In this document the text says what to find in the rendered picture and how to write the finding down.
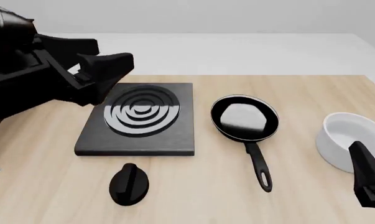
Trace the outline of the round black stove knob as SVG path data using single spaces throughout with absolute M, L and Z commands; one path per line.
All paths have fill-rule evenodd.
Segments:
M 132 163 L 123 165 L 109 183 L 112 200 L 124 207 L 139 203 L 147 195 L 148 190 L 147 174 Z

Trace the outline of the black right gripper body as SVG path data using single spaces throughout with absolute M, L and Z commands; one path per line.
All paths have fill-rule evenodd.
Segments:
M 354 186 L 354 194 L 364 208 L 375 208 L 375 185 Z

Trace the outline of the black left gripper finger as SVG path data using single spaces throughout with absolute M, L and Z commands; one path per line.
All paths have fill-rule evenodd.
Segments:
M 46 50 L 63 68 L 72 68 L 79 63 L 78 54 L 98 55 L 96 39 L 63 39 L 47 35 L 35 35 Z
M 120 79 L 134 69 L 130 53 L 77 56 L 80 69 L 76 79 L 82 85 L 78 96 L 84 104 L 101 104 Z

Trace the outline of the black frying pan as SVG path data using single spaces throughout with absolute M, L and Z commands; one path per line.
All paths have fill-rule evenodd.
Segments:
M 277 132 L 279 115 L 275 109 L 253 96 L 228 95 L 213 103 L 210 114 L 212 123 L 222 135 L 244 144 L 259 185 L 265 192 L 271 192 L 269 168 L 257 144 Z

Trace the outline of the white bowl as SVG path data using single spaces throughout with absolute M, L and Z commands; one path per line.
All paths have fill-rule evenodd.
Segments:
M 337 112 L 323 120 L 316 147 L 327 163 L 353 173 L 349 147 L 355 141 L 363 143 L 375 157 L 375 122 L 358 114 Z

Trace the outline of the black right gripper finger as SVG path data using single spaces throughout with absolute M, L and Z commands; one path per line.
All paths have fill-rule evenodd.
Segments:
M 375 157 L 361 141 L 354 141 L 348 149 L 353 163 L 354 189 L 375 190 Z

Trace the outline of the flat black stove plate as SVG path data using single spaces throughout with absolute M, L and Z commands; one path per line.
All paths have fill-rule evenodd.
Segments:
M 118 83 L 95 106 L 78 156 L 193 156 L 192 83 Z

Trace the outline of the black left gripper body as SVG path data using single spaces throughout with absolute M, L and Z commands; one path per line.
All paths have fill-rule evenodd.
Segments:
M 76 76 L 68 72 L 69 68 L 79 64 L 80 55 L 58 50 L 54 52 L 34 50 L 34 53 L 40 61 L 49 64 L 49 76 L 56 80 L 54 83 L 57 83 L 60 88 L 80 90 L 93 84 L 91 77 L 83 72 L 77 73 Z

